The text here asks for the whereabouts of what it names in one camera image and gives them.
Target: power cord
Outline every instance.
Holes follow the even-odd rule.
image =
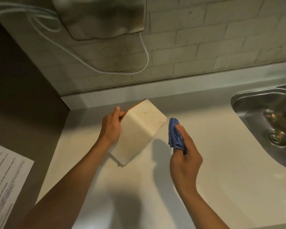
[[[91,70],[98,72],[100,74],[119,74],[119,75],[134,75],[134,74],[138,74],[142,71],[145,70],[145,68],[147,67],[148,63],[149,63],[149,55],[148,55],[148,51],[146,49],[146,46],[144,44],[144,41],[142,39],[142,35],[141,33],[139,33],[139,37],[142,43],[142,46],[144,48],[144,51],[146,53],[146,57],[147,57],[147,61],[145,66],[136,72],[132,72],[132,73],[124,73],[124,72],[105,72],[105,71],[100,71],[95,69],[94,67],[90,66],[88,63],[86,63],[83,59],[81,59],[79,56],[73,54],[72,52],[70,52],[69,50],[67,50],[66,48],[64,48],[63,46],[59,45],[58,43],[54,42],[53,40],[51,40],[50,38],[48,38],[47,36],[45,36],[34,24],[33,19],[44,29],[46,29],[49,32],[53,32],[53,33],[57,33],[61,30],[61,22],[58,18],[58,15],[55,11],[46,9],[46,8],[42,8],[42,7],[38,7],[38,6],[34,6],[34,5],[27,5],[27,4],[23,4],[23,3],[13,3],[13,2],[0,2],[0,15],[2,14],[7,14],[7,13],[15,13],[15,12],[24,12],[27,15],[28,21],[30,22],[30,24],[32,25],[32,27],[46,40],[48,40],[49,42],[53,43],[54,45],[58,46],[59,48],[61,48],[62,50],[64,50],[65,52],[67,52],[68,54],[70,54],[71,56],[73,56],[74,58],[76,58],[78,61],[80,61],[82,64],[84,64],[85,66],[87,66],[88,68],[90,68]],[[55,20],[58,22],[58,27],[57,29],[51,29],[47,26],[45,26],[40,20],[39,18],[42,19],[50,19],[50,20]]]

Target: hand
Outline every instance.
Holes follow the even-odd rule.
[[[198,152],[193,140],[181,124],[176,129],[180,132],[186,147],[186,155],[180,149],[174,149],[170,159],[170,174],[179,195],[187,191],[197,191],[196,179],[202,164],[202,156]]]
[[[120,107],[116,106],[112,113],[103,118],[102,129],[98,138],[98,142],[108,143],[112,146],[118,142],[121,134],[121,125],[119,119],[125,114],[120,111]]]

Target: person's right arm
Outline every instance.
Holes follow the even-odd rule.
[[[177,124],[176,129],[181,133],[187,154],[183,155],[182,150],[174,149],[170,160],[170,174],[195,227],[229,229],[197,192],[196,178],[202,164],[202,157],[184,127]]]

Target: paper with text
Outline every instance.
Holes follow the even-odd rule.
[[[5,225],[33,163],[0,146],[0,229]]]

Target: dark panel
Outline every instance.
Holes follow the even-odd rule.
[[[69,108],[0,25],[0,145],[34,161],[5,228],[34,206]]]

